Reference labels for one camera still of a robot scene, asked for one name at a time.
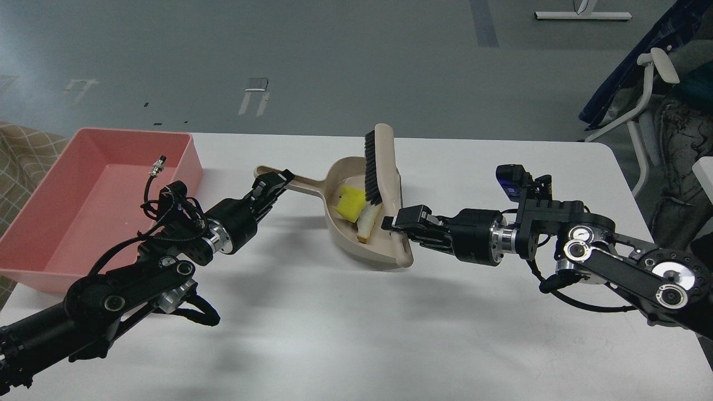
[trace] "yellow sponge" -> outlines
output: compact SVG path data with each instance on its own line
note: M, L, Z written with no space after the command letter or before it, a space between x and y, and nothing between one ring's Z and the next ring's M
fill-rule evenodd
M343 218L355 223L365 205L366 192L351 186L342 186L339 189L339 204L334 210Z

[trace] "white table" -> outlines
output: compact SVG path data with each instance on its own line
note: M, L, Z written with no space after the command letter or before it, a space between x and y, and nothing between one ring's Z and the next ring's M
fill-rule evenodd
M362 138L344 137L195 134L195 142L206 208L244 195L259 164L321 178L335 160L363 151ZM398 138L396 153L406 205L442 215L511 208L495 168L521 163L553 176L555 198L585 201L618 232L650 240L604 145ZM553 269L548 247L538 254L545 276ZM152 316L107 359L60 362L2 400L708 400L713 393L689 331L540 294L516 255L486 267L414 246L414 258L396 272L351 258L330 240L319 200L288 191L238 254L219 255L196 273L220 325ZM601 285L566 293L622 304ZM58 301L18 285L0 324Z

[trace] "black robotic arm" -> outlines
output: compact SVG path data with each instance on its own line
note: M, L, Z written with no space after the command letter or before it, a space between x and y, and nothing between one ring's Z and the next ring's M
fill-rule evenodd
M463 209L449 218L418 205L386 217L381 227L469 263L494 266L506 253L516 253L528 262L543 293L595 312L639 310L651 325L679 326L713 340L713 277L695 255L618 234L613 221L589 213L581 201L553 200L550 176L533 179L520 165L503 165L496 178L517 210ZM509 213L516 213L512 223L505 218ZM535 264L541 235L557 239L557 268L549 278ZM631 254L618 255L616 244L627 245ZM580 282L604 284L631 306L588 305L559 292Z
M288 170L262 174L242 199L223 199L203 213L180 181L162 188L158 200L148 200L151 181L164 161L162 157L154 164L142 205L155 226L108 250L69 288L63 302L0 328L0 395L11 386L29 387L36 373L66 357L70 362L106 357L114 341L151 313L209 326L219 323L217 311L198 295L194 263L206 265L217 252L236 253L255 235L294 175ZM132 243L140 243L135 263L100 273ZM179 308L183 303L195 309Z

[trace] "patterned fabric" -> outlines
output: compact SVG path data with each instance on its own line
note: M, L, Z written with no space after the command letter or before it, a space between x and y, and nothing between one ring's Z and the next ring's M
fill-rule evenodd
M63 136L0 121L0 235L64 150Z
M686 249L713 216L713 205L693 174L693 163L713 156L713 115L668 95L656 112L667 185L651 221L654 241Z

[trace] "pink plastic tray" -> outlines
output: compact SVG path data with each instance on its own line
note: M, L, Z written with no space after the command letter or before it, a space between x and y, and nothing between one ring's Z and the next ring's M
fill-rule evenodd
M107 249L151 227L139 205L161 155L165 170L149 198L176 180L195 193L202 167L189 133L81 129L0 238L0 274L66 292ZM124 249L107 268L133 263L136 248Z

